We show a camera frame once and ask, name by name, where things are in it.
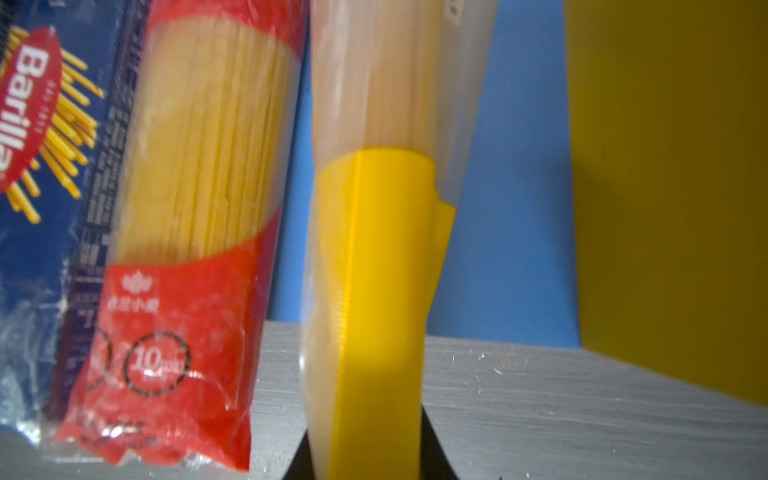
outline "yellow panel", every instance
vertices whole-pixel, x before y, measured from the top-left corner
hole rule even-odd
[[[768,2],[564,6],[583,346],[768,403]]]

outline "red oval logo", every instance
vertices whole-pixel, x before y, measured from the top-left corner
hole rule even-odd
[[[39,28],[11,56],[0,80],[0,193],[37,155],[61,90],[61,44]]]

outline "white logo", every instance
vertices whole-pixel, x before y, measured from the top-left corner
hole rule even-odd
[[[13,151],[24,150],[31,121],[26,118],[27,102],[32,96],[35,83],[48,66],[48,53],[40,48],[22,45],[18,50],[15,72],[13,73],[5,100],[0,111],[0,172],[6,172],[13,161]]]
[[[140,271],[136,270],[136,273],[133,275],[123,276],[123,288],[134,295],[148,292],[152,288],[152,278],[144,276]]]

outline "blue package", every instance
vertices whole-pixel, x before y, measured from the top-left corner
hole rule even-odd
[[[16,0],[0,1],[0,45],[5,45],[8,39],[8,27],[13,22],[13,14],[16,11]]]
[[[0,68],[0,425],[33,443],[44,420],[63,417],[94,335],[149,7],[27,0],[9,29]]]

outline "plastic wrapper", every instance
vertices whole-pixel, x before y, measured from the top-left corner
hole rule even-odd
[[[55,441],[248,470],[308,11],[154,0],[98,334]]]
[[[300,365],[318,478],[418,478],[426,317],[496,2],[313,0]]]
[[[147,13],[2,3],[0,423],[35,444],[91,345]]]

